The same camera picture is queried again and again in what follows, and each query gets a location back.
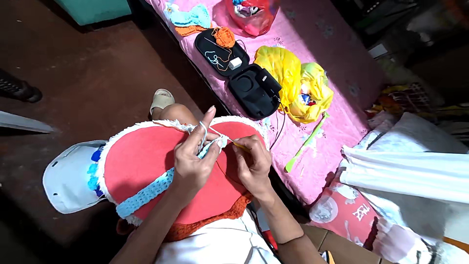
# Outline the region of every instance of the forearm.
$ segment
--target forearm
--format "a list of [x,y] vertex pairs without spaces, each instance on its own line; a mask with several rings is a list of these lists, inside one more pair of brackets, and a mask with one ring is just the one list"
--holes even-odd
[[267,197],[259,199],[259,202],[272,236],[277,242],[282,261],[286,264],[325,263],[311,240],[304,234],[300,224],[293,218],[273,189]]
[[169,228],[188,203],[187,198],[179,195],[175,189],[170,186],[166,190],[135,234],[112,259],[112,264],[150,264],[155,261],[156,253]]

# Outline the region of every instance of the hand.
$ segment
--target hand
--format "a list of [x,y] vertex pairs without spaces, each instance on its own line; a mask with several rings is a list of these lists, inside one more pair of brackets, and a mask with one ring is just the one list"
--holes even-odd
[[235,142],[250,150],[248,153],[233,145],[238,161],[238,177],[242,184],[258,200],[271,200],[274,192],[268,177],[272,164],[270,152],[256,135],[240,138]]
[[[202,119],[206,128],[209,127],[215,112],[215,107],[211,107]],[[187,197],[187,203],[207,182],[220,152],[221,141],[217,141],[210,146],[203,159],[197,157],[199,145],[203,144],[201,141],[204,133],[204,128],[198,125],[185,142],[174,148],[174,178],[170,187]]]

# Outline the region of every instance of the orange crochet piece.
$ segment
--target orange crochet piece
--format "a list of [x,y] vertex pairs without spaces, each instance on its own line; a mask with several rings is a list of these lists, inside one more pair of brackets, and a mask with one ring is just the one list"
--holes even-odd
[[202,26],[199,26],[199,25],[192,25],[192,26],[187,26],[187,27],[174,27],[174,29],[176,30],[176,32],[183,36],[183,37],[186,37],[188,35],[191,35],[191,34],[194,34],[194,33],[199,33],[199,32],[202,32],[204,30],[206,30],[206,28],[202,27]]
[[193,232],[197,231],[199,228],[206,224],[210,224],[220,219],[236,219],[240,218],[246,209],[248,203],[252,200],[252,194],[246,193],[238,198],[236,202],[234,202],[233,206],[230,210],[219,214],[217,216],[213,216],[211,218],[207,218],[192,224],[183,225],[183,224],[173,224],[166,234],[166,237],[163,242],[174,242],[183,240],[186,237],[190,236]]
[[220,47],[233,47],[235,45],[235,34],[227,27],[216,27],[213,29],[212,36],[217,40]]

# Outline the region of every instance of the white pillow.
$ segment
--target white pillow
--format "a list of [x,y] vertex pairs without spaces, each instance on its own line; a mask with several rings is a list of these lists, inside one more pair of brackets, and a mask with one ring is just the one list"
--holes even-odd
[[405,112],[368,150],[467,154],[468,147],[427,120]]

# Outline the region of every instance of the wrist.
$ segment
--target wrist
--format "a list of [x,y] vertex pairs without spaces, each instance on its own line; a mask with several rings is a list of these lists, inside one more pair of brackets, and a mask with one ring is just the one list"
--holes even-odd
[[198,190],[187,190],[182,186],[177,186],[177,184],[174,184],[173,182],[166,190],[165,195],[168,195],[177,206],[181,206],[181,209],[183,209],[190,203],[190,201],[192,201],[197,192]]
[[258,194],[252,194],[261,204],[262,207],[264,208],[270,208],[275,204],[275,197],[277,197],[277,194],[272,188],[272,185],[269,185],[266,187],[265,191],[258,193]]

